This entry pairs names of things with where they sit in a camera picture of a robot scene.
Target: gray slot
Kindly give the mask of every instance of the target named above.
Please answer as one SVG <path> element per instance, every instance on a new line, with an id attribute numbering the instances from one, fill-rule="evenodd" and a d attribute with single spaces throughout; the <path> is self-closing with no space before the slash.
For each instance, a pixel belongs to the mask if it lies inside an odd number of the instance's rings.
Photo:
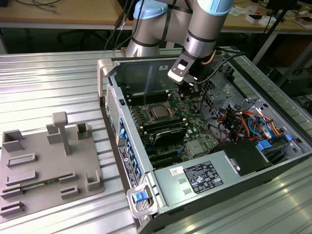
<path id="1" fill-rule="evenodd" d="M 76 124 L 78 140 L 86 139 L 91 136 L 91 129 L 86 122 Z"/>
<path id="2" fill-rule="evenodd" d="M 62 137 L 61 137 L 60 133 L 47 135 L 47 138 L 48 138 L 50 145 L 62 142 Z"/>
<path id="3" fill-rule="evenodd" d="M 88 175 L 86 174 L 86 189 L 88 191 L 97 189 L 100 186 L 101 186 L 101 179 L 99 177 L 98 171 L 96 171 L 96 179 L 94 179 L 93 177 L 88 177 Z"/>
<path id="4" fill-rule="evenodd" d="M 75 174 L 75 172 L 68 172 L 68 173 L 61 174 L 58 176 L 58 180 L 61 184 L 67 183 L 76 179 L 77 179 L 77 175 Z"/>
<path id="5" fill-rule="evenodd" d="M 20 144 L 20 140 L 23 139 L 24 138 L 19 130 L 3 132 L 2 146 L 8 153 L 17 150 L 23 150 L 23 147 Z"/>
<path id="6" fill-rule="evenodd" d="M 72 197 L 72 196 L 76 196 L 78 194 L 79 194 L 79 190 L 77 188 L 77 185 L 67 187 L 67 188 L 60 190 L 60 196 L 62 199 Z"/>
<path id="7" fill-rule="evenodd" d="M 22 182 L 26 182 L 29 180 L 36 179 L 38 177 L 37 172 L 31 171 L 31 172 L 26 172 L 23 174 L 18 174 L 18 175 L 13 175 L 10 177 L 7 177 L 7 182 L 5 183 L 6 186 L 11 186 L 14 184 L 19 184 Z"/>
<path id="8" fill-rule="evenodd" d="M 9 158 L 7 166 L 8 167 L 14 167 L 17 165 L 22 165 L 22 164 L 30 163 L 30 162 L 34 162 L 34 161 L 36 161 L 36 156 L 34 153 L 32 153 L 32 154 L 27 154 L 27 155 Z"/>
<path id="9" fill-rule="evenodd" d="M 17 212 L 24 211 L 24 204 L 20 201 L 9 203 L 0 208 L 0 215 L 5 217 L 7 215 L 15 214 Z"/>
<path id="10" fill-rule="evenodd" d="M 8 198 L 11 198 L 14 196 L 22 195 L 23 191 L 21 189 L 19 189 L 19 187 L 20 187 L 20 184 L 16 184 L 14 186 L 6 187 L 5 189 L 2 189 L 0 196 L 3 199 L 8 199 Z"/>
<path id="11" fill-rule="evenodd" d="M 57 127 L 54 127 L 53 124 L 47 124 L 46 127 L 50 135 L 59 132 L 59 129 Z"/>

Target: power supply label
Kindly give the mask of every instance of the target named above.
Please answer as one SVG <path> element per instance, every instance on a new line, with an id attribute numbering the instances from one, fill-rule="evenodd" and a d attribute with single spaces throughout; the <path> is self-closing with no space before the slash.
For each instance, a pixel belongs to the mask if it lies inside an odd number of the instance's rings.
<path id="1" fill-rule="evenodd" d="M 137 180 L 136 180 L 136 177 L 132 171 L 131 160 L 128 158 L 128 154 L 126 152 L 125 147 L 118 147 L 118 150 L 119 150 L 121 160 L 123 162 L 123 167 L 127 173 L 127 177 L 128 177 L 128 181 L 130 183 L 130 186 L 132 188 L 135 188 L 137 186 Z"/>
<path id="2" fill-rule="evenodd" d="M 210 161 L 185 168 L 184 173 L 196 194 L 223 184 L 222 179 Z"/>

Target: blue wire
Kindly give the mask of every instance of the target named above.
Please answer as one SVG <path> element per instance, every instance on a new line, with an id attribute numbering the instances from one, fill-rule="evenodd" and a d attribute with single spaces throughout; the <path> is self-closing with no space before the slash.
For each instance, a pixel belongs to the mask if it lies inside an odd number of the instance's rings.
<path id="1" fill-rule="evenodd" d="M 270 133 L 270 135 L 271 135 L 272 137 L 275 137 L 274 132 L 270 130 L 270 128 L 269 128 L 267 122 L 265 121 L 265 119 L 264 119 L 263 117 L 257 116 L 257 115 L 250 116 L 250 118 L 249 118 L 249 120 L 248 120 L 248 127 L 249 127 L 250 131 L 252 131 L 254 134 L 256 134 L 257 136 L 259 136 L 259 137 L 261 138 L 261 140 L 263 139 L 262 136 L 261 136 L 259 133 L 255 132 L 255 131 L 253 130 L 252 126 L 251 126 L 251 119 L 252 119 L 252 117 L 258 117 L 259 119 L 261 119 L 261 120 L 264 122 L 264 124 L 265 124 L 265 126 L 266 126 L 268 132 Z"/>

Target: black connector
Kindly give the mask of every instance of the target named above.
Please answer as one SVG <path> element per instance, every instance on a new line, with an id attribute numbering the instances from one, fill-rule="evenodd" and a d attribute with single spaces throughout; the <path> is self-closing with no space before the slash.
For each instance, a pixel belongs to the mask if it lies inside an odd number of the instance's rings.
<path id="1" fill-rule="evenodd" d="M 114 24 L 115 28 L 119 28 L 122 24 L 122 21 L 123 21 L 123 14 L 118 16 L 118 19 L 116 20 Z"/>

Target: white sticker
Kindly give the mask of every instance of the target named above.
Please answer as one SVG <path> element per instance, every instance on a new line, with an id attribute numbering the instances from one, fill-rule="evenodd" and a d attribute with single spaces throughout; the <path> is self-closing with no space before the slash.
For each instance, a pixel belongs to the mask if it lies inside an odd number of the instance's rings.
<path id="1" fill-rule="evenodd" d="M 173 176 L 176 176 L 178 174 L 181 174 L 181 173 L 184 173 L 183 171 L 183 167 L 182 166 L 179 166 L 179 167 L 175 167 L 175 168 L 171 168 L 170 169 L 170 172 Z"/>
<path id="2" fill-rule="evenodd" d="M 168 66 L 160 66 L 159 67 L 159 70 L 160 71 L 165 71 L 165 70 L 167 70 L 168 69 Z"/>

